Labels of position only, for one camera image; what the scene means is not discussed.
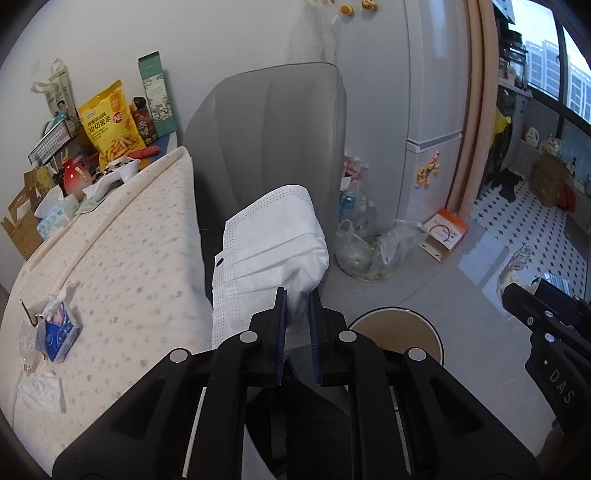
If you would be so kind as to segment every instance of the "plastic bag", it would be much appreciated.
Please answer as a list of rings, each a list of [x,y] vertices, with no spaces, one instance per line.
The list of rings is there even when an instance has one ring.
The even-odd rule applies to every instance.
[[[368,168],[361,163],[359,157],[345,156],[345,178],[350,177],[351,180],[357,180],[367,169]]]
[[[358,235],[350,220],[340,223],[336,234],[336,259],[340,267],[359,280],[385,280],[409,250],[426,239],[422,225],[410,220],[395,220],[376,227],[364,237]]]
[[[121,80],[78,110],[88,138],[99,151],[102,172],[109,162],[146,148],[125,100]]]

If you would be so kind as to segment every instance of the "refrigerator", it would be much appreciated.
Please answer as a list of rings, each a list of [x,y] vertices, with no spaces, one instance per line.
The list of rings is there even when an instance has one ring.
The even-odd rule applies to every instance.
[[[368,167],[381,221],[424,222],[445,207],[468,97],[465,0],[383,0],[342,18],[337,63],[347,94],[345,150]],[[438,156],[427,188],[417,173]]]

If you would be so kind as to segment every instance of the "tiled floor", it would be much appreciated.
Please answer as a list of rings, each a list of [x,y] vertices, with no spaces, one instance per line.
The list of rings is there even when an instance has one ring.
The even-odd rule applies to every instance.
[[[500,189],[485,192],[470,216],[512,252],[531,246],[529,268],[536,277],[550,272],[567,278],[572,295],[584,297],[587,262],[564,236],[566,212],[543,206],[525,181],[515,187],[512,203],[499,195]]]
[[[324,307],[352,323],[377,307],[402,306],[423,314],[443,341],[445,368],[513,434],[537,454],[555,416],[525,371],[530,331],[507,313],[496,279],[511,252],[470,221],[458,248],[438,263],[419,248],[384,282],[366,283],[331,265]],[[526,268],[529,281],[535,278]]]

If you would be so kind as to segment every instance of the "snack bag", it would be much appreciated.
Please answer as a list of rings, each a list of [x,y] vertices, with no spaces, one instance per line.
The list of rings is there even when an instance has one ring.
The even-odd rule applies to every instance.
[[[99,151],[102,172],[110,161],[146,147],[129,111],[121,80],[88,100],[78,112],[88,138]]]

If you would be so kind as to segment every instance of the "cardboard box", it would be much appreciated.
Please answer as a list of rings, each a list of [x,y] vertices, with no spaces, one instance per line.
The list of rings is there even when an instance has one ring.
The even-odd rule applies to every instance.
[[[38,219],[33,214],[39,205],[37,192],[35,191],[35,182],[36,176],[34,170],[25,173],[25,187],[8,206],[8,212],[12,217],[12,221],[4,217],[4,220],[0,222],[10,237],[10,240],[12,240],[12,243],[25,260],[43,243],[41,235],[37,232]],[[28,200],[31,201],[31,209],[17,221],[17,209]]]
[[[423,228],[429,236],[421,243],[421,248],[439,262],[452,253],[468,231],[465,222],[443,208],[426,221]]]
[[[552,207],[556,205],[568,178],[569,171],[559,158],[543,154],[530,180],[530,190],[542,205]]]

